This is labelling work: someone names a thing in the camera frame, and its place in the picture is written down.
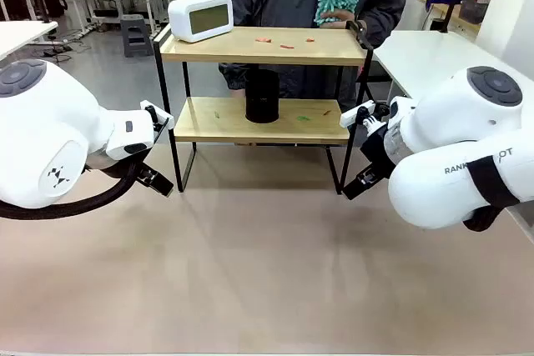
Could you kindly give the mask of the person's left hand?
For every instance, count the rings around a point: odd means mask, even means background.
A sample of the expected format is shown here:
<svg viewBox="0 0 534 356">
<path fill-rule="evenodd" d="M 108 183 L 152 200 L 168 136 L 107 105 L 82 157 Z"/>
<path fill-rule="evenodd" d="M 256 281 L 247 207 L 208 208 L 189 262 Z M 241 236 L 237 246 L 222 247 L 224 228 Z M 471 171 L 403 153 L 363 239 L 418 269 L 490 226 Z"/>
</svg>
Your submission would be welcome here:
<svg viewBox="0 0 534 356">
<path fill-rule="evenodd" d="M 320 27 L 325 29 L 345 29 L 348 21 L 355 22 L 355 14 L 345 9 L 322 13 L 320 18 L 323 20 Z"/>
</svg>

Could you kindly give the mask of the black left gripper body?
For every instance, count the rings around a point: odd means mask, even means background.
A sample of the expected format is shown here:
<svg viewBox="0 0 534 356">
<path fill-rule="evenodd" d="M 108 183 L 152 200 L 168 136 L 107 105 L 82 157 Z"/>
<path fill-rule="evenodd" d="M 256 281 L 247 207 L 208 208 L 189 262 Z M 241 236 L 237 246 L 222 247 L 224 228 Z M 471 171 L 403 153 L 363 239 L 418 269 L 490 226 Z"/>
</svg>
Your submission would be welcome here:
<svg viewBox="0 0 534 356">
<path fill-rule="evenodd" d="M 141 184 L 151 184 L 153 182 L 153 172 L 150 166 L 144 162 L 134 164 L 136 181 Z"/>
</svg>

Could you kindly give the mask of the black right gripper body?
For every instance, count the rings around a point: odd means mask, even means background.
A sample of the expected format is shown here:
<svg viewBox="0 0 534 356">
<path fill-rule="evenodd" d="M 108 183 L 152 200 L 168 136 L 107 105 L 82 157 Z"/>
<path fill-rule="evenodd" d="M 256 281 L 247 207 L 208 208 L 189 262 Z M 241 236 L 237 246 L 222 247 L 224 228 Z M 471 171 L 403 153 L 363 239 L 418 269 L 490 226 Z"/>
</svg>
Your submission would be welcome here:
<svg viewBox="0 0 534 356">
<path fill-rule="evenodd" d="M 361 152 L 370 161 L 370 165 L 359 174 L 361 178 L 388 178 L 395 168 L 385 150 L 386 123 L 364 121 L 367 138 L 361 145 Z"/>
</svg>

